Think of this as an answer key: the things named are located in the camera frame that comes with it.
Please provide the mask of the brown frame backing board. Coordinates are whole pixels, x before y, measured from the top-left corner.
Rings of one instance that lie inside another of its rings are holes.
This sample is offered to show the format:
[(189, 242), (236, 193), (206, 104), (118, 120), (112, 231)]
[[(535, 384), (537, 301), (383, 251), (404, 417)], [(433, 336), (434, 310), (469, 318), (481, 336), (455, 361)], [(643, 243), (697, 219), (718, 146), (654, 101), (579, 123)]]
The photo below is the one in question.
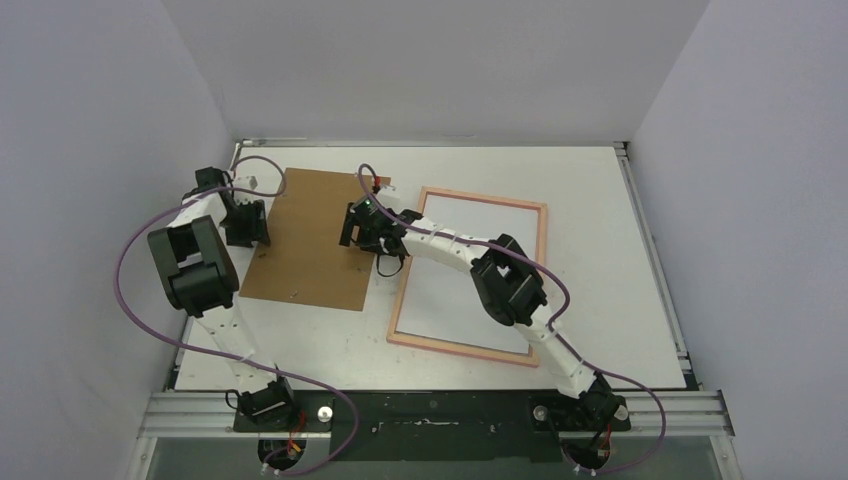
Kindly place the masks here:
[(288, 168), (285, 195), (267, 216), (241, 283), (243, 298), (361, 311), (374, 255), (339, 244), (348, 204), (364, 196), (356, 176)]

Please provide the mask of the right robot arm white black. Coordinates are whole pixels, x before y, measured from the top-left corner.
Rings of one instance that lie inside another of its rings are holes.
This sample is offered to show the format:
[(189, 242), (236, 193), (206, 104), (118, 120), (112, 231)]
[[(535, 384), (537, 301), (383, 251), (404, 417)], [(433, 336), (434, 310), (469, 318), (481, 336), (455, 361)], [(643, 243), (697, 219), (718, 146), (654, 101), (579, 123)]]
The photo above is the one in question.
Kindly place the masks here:
[(572, 425), (588, 429), (598, 421), (628, 419), (624, 400), (614, 394), (603, 374), (548, 327), (553, 311), (541, 266), (512, 236), (463, 235), (413, 210), (396, 213), (367, 194), (347, 205), (339, 243), (399, 259), (423, 257), (469, 275), (485, 312), (521, 334), (556, 390), (568, 397), (565, 414)]

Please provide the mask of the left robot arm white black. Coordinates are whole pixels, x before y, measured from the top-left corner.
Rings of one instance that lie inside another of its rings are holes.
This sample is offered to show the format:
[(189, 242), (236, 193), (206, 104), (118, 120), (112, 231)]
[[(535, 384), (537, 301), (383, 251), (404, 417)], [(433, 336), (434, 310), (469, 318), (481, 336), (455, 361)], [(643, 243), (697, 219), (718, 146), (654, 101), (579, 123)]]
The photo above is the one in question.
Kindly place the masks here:
[(282, 431), (300, 409), (288, 380), (265, 368), (237, 303), (240, 279), (230, 246), (268, 246), (262, 200), (239, 201), (214, 188), (187, 196), (176, 217), (147, 235), (148, 246), (171, 305), (194, 318), (212, 337), (239, 383), (235, 410), (257, 427)]

